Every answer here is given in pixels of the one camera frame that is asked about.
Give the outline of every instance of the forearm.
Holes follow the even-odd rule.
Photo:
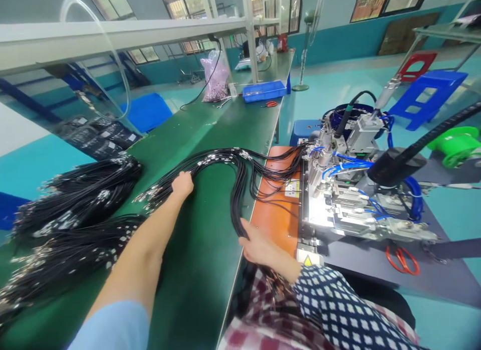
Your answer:
[[[272,261],[268,266],[282,275],[290,284],[294,284],[301,273],[302,265],[281,248],[276,248],[274,251],[276,253],[271,256]]]
[[[117,301],[139,302],[151,318],[162,256],[184,199],[172,193],[138,228],[125,246],[86,320],[100,308]]]

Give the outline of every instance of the warning label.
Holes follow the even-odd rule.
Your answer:
[[[299,198],[299,180],[290,180],[286,182],[286,189],[284,192],[286,197]]]
[[[307,255],[306,260],[304,261],[305,266],[312,266],[312,261],[309,255]]]
[[[324,259],[321,255],[303,249],[297,249],[296,258],[304,266],[324,265]]]

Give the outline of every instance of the orange panel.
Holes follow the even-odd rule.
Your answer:
[[[286,152],[288,149],[290,149],[290,147],[287,146],[272,147],[269,151],[269,156],[280,155]],[[293,156],[294,155],[291,155],[287,159],[278,161],[268,160],[266,167],[271,169],[286,169],[291,164]],[[293,176],[293,179],[298,180],[299,173],[296,173]],[[268,181],[263,178],[261,181],[260,191],[264,193],[271,193],[275,190],[274,187],[279,187],[281,185],[282,183],[280,182]],[[284,191],[282,191],[268,197],[266,200],[295,202],[294,204],[275,202],[296,214],[296,216],[293,216],[286,210],[276,205],[256,201],[251,219],[251,223],[254,226],[259,227],[259,229],[266,236],[272,239],[278,246],[289,252],[289,254],[295,258],[299,224],[297,217],[299,215],[299,199],[295,197],[286,197]]]

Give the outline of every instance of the standing fan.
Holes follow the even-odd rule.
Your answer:
[[[319,17],[322,12],[322,5],[324,0],[317,0],[316,10],[310,10],[306,13],[304,17],[304,22],[306,23],[306,37],[304,40],[304,49],[302,50],[301,58],[301,80],[298,85],[292,87],[293,91],[305,91],[309,89],[307,84],[302,84],[304,78],[304,69],[306,68],[306,57],[307,57],[307,47],[311,46],[316,37],[317,26],[319,25]]]

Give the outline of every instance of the red scissors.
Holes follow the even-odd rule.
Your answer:
[[[261,108],[275,107],[275,106],[277,106],[277,102],[276,102],[276,101],[269,101],[269,102],[267,102],[265,105],[261,106]]]
[[[391,259],[391,255],[390,255],[390,252],[389,252],[390,248],[389,248],[389,245],[387,245],[386,246],[386,257],[387,257],[387,260],[389,261],[389,263],[392,265],[392,267],[394,267],[396,270],[398,270],[401,273],[408,273],[408,274],[413,275],[413,276],[419,275],[419,273],[420,273],[419,264],[417,263],[415,258],[412,257],[412,255],[404,247],[398,246],[394,241],[391,241],[391,245],[395,249],[396,257],[397,257],[397,259],[399,260],[399,262],[401,263],[401,266],[402,266],[401,268],[399,268],[394,263],[394,261]],[[404,254],[406,254],[411,259],[412,263],[414,264],[414,271],[412,271],[409,268],[409,266],[407,265],[406,257],[404,256]]]

